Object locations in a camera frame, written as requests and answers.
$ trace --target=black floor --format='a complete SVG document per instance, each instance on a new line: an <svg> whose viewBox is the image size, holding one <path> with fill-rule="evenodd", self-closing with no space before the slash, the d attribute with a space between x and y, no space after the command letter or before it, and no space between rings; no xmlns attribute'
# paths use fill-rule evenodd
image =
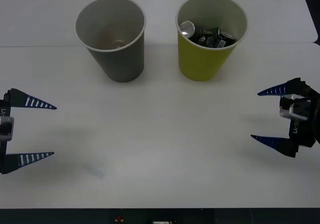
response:
<svg viewBox="0 0 320 224"><path fill-rule="evenodd" d="M306 0L307 5L312 16L313 22L315 24L316 31L320 33L320 0ZM320 38L315 42L316 44L320 45Z"/></svg>

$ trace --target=white stripe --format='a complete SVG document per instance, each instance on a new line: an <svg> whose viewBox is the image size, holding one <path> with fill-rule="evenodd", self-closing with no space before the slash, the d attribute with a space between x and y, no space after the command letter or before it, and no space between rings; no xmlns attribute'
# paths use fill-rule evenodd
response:
<svg viewBox="0 0 320 224"><path fill-rule="evenodd" d="M25 165L23 155L20 155L20 160L21 160L21 166L23 167Z"/></svg>
<svg viewBox="0 0 320 224"><path fill-rule="evenodd" d="M28 96L28 98L26 99L26 102L25 102L25 106L27 106L27 105L28 105L29 100L30 100L30 98L29 98L29 96Z"/></svg>

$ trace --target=white table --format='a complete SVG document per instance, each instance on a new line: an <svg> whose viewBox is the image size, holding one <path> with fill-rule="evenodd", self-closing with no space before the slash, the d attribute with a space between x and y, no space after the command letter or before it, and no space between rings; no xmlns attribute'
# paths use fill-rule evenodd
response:
<svg viewBox="0 0 320 224"><path fill-rule="evenodd" d="M250 137L287 137L270 86L301 77L320 90L316 44L246 39L210 82L178 69L176 45L146 45L130 83L106 79L81 47L0 48L0 92L57 110L12 109L8 153L55 154L0 181L0 208L313 208L320 145L295 159Z"/></svg>
<svg viewBox="0 0 320 224"><path fill-rule="evenodd" d="M0 46L72 46L74 21L93 0L0 0ZM146 41L174 44L175 14L186 0L135 0L146 12ZM314 42L317 33L305 0L235 0L247 12L258 42Z"/></svg>

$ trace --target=cup rim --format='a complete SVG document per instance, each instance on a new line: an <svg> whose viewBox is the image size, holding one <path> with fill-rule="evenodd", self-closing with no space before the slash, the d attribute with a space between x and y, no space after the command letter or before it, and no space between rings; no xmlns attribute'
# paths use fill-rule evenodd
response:
<svg viewBox="0 0 320 224"><path fill-rule="evenodd" d="M190 43L190 44L192 44L192 45L194 45L194 46L196 46L196 47L198 47L198 48L201 48L201 49L206 49L206 50L211 50L211 51L220 51L220 50L227 50L227 49L236 47L238 44L240 44L240 43L244 40L244 38L246 37L247 32L248 32L248 16L247 16L247 13L245 12L245 10L241 7L241 5L239 5L239 4L238 4L237 2L235 2L234 0L230 0L230 1L233 2L233 3L235 3L235 4L242 10L242 12L244 13L244 16L246 17L245 19L246 19L246 24L247 24L247 26L246 26L245 33L243 34L243 36L242 36L241 39L239 39L237 42L235 42L234 44L232 44L232 45L230 45L230 46L227 46L227 47L223 47L223 48L208 48L208 47L200 46L200 45L192 42L190 39L186 38L186 37L182 34L182 32L181 32L181 30L180 30L180 27L179 27L179 24L178 24L178 14L179 14L181 8L182 8L187 2L189 2L189 1L190 1L190 0L186 0L186 1L179 7L179 9L178 9L178 11L176 12L176 15L175 15L175 17L176 17L176 18L175 18L176 28L177 28L179 34L180 34L188 43Z"/></svg>
<svg viewBox="0 0 320 224"><path fill-rule="evenodd" d="M136 42L138 41L138 39L140 39L140 37L142 36L142 34L144 33L144 31L145 31L145 29L146 29L146 23L147 23L146 13L145 13L145 11L141 8L141 6L138 5L136 2L134 2L133 0L128 0L128 1L132 2L132 3L134 3L134 4L141 10L141 12L142 12L142 14L143 14L143 17L144 17L144 18L143 18L143 24L144 24L144 26L142 27L141 32L139 33L139 35L138 35L133 41L131 41L130 43L128 43L127 45L125 45L125 46L123 46L123 47L120 47L120 48L116 48L116 49L98 49L98 48L92 48L91 46L86 45L86 44L79 38L79 36L78 36L78 34L77 34L77 26L76 26L76 24L77 24L77 20L78 20L80 14L84 11L84 9L85 9L86 7L88 7L90 4L92 4L93 2L96 2L96 1L98 1L98 0L94 0L94 1L86 4L86 5L81 9L80 13L77 15L77 17L76 17L76 19L75 19L75 22L74 22L74 24L75 24L75 25L74 25L75 35L76 35L77 39L80 41L80 43L81 43L83 46L85 46L87 49L90 49L90 50L96 51L96 52L112 53L112 52L117 52L117 51L120 51L120 50L122 50L122 49L128 48L128 47L130 47L131 45L133 45L134 43L136 43Z"/></svg>

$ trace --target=paper cup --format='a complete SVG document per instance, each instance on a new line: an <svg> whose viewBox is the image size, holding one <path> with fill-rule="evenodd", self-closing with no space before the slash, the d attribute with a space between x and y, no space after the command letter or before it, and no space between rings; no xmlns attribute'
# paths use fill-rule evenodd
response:
<svg viewBox="0 0 320 224"><path fill-rule="evenodd" d="M193 43L180 31L179 25L189 20L199 28L220 27L233 34L237 42L224 48L207 48ZM247 16L232 0L188 0L176 13L179 68L189 79L210 80L219 71L233 49L242 42L248 29Z"/></svg>
<svg viewBox="0 0 320 224"><path fill-rule="evenodd" d="M144 11L131 0L96 0L79 14L79 41L116 82L129 82L144 69Z"/></svg>

